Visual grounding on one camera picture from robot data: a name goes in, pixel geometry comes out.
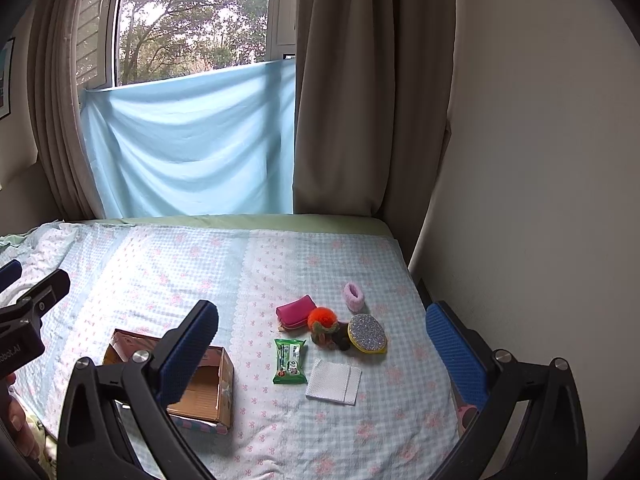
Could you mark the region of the person's left hand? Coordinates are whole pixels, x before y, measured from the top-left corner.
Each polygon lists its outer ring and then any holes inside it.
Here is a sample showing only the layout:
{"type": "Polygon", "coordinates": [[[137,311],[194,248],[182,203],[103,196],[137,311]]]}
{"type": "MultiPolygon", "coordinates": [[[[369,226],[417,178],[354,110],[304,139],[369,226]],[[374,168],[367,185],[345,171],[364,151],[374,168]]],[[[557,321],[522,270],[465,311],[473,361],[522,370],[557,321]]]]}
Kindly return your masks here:
{"type": "Polygon", "coordinates": [[[38,462],[39,445],[26,422],[25,412],[13,396],[9,396],[9,399],[9,404],[4,411],[11,426],[10,434],[13,441],[23,456],[38,462]]]}

